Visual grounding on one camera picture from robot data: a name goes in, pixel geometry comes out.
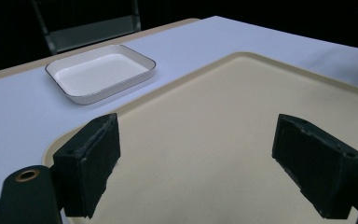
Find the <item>large beige tray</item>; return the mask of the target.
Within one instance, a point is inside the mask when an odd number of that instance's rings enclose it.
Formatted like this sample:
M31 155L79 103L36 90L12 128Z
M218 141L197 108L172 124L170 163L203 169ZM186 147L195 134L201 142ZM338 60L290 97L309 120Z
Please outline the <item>large beige tray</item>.
M117 110L121 156L69 224L355 224L322 218L271 156L278 117L358 150L358 88L237 52Z

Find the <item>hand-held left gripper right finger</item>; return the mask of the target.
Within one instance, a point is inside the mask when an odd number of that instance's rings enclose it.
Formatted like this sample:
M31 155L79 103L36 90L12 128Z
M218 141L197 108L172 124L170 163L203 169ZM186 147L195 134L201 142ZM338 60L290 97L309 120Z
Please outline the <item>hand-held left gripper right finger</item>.
M272 158L323 218L358 210L358 151L316 125L280 114Z

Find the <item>grey metal chair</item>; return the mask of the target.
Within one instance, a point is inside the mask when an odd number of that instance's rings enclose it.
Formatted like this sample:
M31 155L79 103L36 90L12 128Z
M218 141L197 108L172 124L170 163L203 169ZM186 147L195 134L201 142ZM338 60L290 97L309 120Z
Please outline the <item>grey metal chair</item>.
M138 0L29 0L52 55L142 30Z

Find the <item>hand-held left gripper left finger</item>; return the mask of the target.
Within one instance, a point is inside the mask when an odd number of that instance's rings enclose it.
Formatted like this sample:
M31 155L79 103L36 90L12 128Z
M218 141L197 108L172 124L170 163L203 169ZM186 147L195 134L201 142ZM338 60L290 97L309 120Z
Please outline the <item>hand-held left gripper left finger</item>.
M120 156L116 113L88 122L53 154L52 176L68 217L93 217Z

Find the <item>white enamel tray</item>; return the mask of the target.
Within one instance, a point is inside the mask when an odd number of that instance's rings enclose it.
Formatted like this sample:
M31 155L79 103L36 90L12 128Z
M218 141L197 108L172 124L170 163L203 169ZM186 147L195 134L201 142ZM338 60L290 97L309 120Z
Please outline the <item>white enamel tray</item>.
M90 105L147 81L154 60L123 45L109 45L49 63L45 70L66 97Z

